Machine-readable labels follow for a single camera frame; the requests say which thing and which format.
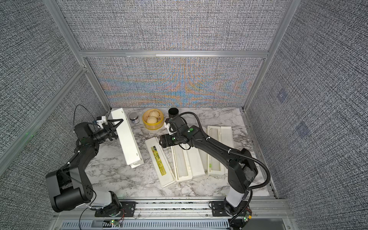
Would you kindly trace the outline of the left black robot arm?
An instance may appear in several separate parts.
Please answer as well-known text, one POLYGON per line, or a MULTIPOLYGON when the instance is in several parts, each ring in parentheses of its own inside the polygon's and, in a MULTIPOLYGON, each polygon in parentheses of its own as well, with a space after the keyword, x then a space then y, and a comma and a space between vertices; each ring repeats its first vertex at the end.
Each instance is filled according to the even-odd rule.
POLYGON ((107 120, 99 130, 92 131, 93 123, 82 122, 74 127, 77 135, 74 155, 58 170, 46 176, 48 194, 55 212, 69 211, 82 204, 93 204, 97 192, 85 172, 90 161, 98 154, 100 144, 118 139, 117 128, 123 119, 107 120))

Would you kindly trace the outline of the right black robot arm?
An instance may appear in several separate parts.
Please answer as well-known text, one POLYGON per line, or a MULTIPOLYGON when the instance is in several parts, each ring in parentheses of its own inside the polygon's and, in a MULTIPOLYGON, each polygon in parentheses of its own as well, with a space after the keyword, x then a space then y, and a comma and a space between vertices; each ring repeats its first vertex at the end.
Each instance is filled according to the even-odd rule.
POLYGON ((253 158, 247 149, 238 150, 227 146, 209 136, 202 128, 198 116, 193 112, 184 112, 165 120, 169 126, 169 134, 160 136, 162 148, 187 144, 190 148, 204 151, 218 160, 228 169, 229 193, 224 199, 225 211, 235 217, 244 212, 253 190, 267 186, 271 180, 268 167, 260 160, 253 158))

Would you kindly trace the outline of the small silver lidded jar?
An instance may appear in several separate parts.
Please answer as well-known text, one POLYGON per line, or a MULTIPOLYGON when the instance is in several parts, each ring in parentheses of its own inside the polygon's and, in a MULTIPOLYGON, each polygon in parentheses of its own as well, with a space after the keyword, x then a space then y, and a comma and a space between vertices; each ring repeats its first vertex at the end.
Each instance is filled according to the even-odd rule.
POLYGON ((132 124, 138 124, 140 122, 138 113, 129 114, 129 120, 132 124))

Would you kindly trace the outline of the yellow bowl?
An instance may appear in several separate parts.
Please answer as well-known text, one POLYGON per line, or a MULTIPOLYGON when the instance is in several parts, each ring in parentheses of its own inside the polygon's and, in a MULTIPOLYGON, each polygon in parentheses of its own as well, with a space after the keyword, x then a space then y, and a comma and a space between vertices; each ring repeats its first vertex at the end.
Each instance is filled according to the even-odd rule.
POLYGON ((164 124, 164 114, 159 109, 150 109, 144 112, 142 120, 148 130, 157 130, 164 124))

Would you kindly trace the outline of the black cup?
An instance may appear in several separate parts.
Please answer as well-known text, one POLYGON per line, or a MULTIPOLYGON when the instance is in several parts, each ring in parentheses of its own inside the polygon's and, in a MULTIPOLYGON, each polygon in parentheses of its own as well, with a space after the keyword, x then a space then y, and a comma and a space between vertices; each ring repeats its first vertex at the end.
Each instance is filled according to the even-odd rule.
POLYGON ((168 110, 168 116, 169 116, 169 118, 174 118, 174 117, 176 117, 177 115, 179 114, 179 110, 178 110, 178 108, 170 108, 169 110, 168 110))

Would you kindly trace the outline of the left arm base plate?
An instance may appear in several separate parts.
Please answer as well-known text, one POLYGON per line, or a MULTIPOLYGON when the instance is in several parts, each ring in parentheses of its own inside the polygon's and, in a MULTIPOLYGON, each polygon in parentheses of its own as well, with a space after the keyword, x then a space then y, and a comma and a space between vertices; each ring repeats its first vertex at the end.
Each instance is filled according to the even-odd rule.
POLYGON ((136 209, 135 201, 123 201, 120 205, 111 204, 101 210, 95 211, 94 216, 97 218, 102 217, 133 217, 136 209))

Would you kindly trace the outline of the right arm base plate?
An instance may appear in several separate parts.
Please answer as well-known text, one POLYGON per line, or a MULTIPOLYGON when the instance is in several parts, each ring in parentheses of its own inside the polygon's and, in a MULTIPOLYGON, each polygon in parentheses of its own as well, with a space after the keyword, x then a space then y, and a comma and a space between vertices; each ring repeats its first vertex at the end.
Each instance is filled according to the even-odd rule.
POLYGON ((242 201, 238 207, 232 207, 230 204, 226 203, 226 201, 211 201, 209 203, 209 207, 211 208, 212 215, 214 217, 226 217, 226 216, 236 216, 238 213, 240 216, 251 215, 252 211, 250 207, 244 208, 247 201, 242 201))

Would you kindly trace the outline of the aluminium front rail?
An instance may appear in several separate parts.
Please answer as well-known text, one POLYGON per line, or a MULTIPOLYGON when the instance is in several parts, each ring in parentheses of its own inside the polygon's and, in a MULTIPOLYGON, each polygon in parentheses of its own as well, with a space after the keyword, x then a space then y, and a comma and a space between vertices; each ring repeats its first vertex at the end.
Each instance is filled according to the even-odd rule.
POLYGON ((94 216, 86 205, 54 215, 50 230, 297 230, 284 199, 255 197, 251 215, 214 217, 209 203, 222 197, 127 198, 135 201, 133 217, 94 216))

